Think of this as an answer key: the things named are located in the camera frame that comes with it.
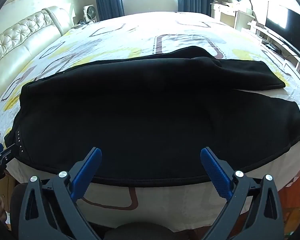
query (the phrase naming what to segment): tv screen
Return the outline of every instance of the tv screen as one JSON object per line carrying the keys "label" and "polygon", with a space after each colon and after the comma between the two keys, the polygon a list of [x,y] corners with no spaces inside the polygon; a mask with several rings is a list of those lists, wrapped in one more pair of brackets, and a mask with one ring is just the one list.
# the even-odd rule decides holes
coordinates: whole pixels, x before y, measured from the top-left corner
{"label": "tv screen", "polygon": [[300,52],[300,14],[269,2],[266,27],[279,34],[296,52]]}

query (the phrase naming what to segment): leather headboard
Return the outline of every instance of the leather headboard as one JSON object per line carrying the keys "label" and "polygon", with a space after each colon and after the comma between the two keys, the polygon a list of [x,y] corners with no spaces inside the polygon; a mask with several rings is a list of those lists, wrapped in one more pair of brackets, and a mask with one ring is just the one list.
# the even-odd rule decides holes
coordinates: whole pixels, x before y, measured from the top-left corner
{"label": "leather headboard", "polygon": [[0,97],[23,68],[73,27],[68,13],[45,8],[0,34]]}

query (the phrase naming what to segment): folded black fabric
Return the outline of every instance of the folded black fabric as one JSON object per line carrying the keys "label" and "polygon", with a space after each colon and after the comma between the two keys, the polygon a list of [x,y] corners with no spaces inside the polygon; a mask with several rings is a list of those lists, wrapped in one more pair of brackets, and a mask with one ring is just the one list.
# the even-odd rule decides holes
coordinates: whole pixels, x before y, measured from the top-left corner
{"label": "folded black fabric", "polygon": [[24,85],[5,141],[21,146],[19,161],[52,173],[98,147],[95,183],[202,183],[206,146],[247,172],[300,141],[295,102],[236,90],[283,87],[263,62],[216,60],[198,47],[96,61]]}

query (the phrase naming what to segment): white box fan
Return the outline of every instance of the white box fan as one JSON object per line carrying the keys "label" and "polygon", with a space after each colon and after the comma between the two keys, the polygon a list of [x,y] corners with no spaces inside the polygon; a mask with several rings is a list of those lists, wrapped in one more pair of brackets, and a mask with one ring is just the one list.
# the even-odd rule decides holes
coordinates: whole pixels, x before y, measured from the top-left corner
{"label": "white box fan", "polygon": [[83,17],[86,22],[94,21],[97,22],[96,9],[93,5],[87,5],[83,7]]}

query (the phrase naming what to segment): white bed sheet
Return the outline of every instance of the white bed sheet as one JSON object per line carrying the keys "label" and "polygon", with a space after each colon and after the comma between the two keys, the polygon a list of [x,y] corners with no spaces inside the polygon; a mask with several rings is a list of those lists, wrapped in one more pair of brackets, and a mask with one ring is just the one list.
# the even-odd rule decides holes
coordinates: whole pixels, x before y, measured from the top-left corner
{"label": "white bed sheet", "polygon": [[[299,80],[285,73],[274,57],[237,30],[203,14],[153,12],[72,29],[34,58],[0,99],[0,143],[4,142],[20,109],[19,95],[25,83],[95,60],[167,53],[193,45],[206,49],[218,59],[264,61],[286,87],[259,93],[295,101],[300,109]],[[78,103],[74,98],[74,107]],[[80,131],[75,138],[84,141],[84,137],[84,131]],[[26,182],[33,175],[41,179],[51,177],[17,160],[10,162],[7,169],[19,182]],[[290,186],[300,176],[300,142],[249,175],[261,178],[268,173],[274,177],[278,189]],[[86,218],[96,224],[117,227],[149,221],[173,231],[211,225],[225,203],[210,182],[130,189],[91,184],[85,199],[79,200],[78,205]]]}

